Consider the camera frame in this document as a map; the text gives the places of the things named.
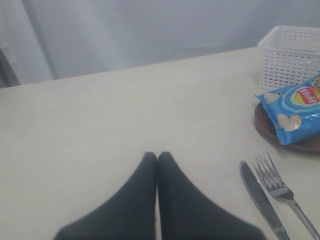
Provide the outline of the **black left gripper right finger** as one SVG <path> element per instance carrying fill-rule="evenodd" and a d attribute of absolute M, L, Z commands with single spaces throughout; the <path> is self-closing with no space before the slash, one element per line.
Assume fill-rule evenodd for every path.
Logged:
<path fill-rule="evenodd" d="M 170 152 L 157 161 L 157 190 L 163 240 L 260 240 L 262 231 L 206 197 Z"/>

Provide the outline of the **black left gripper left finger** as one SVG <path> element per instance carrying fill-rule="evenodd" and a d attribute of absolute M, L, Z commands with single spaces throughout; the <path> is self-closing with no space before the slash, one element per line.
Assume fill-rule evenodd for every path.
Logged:
<path fill-rule="evenodd" d="M 154 240 L 157 157 L 143 155 L 126 183 L 105 203 L 62 227 L 56 240 Z"/>

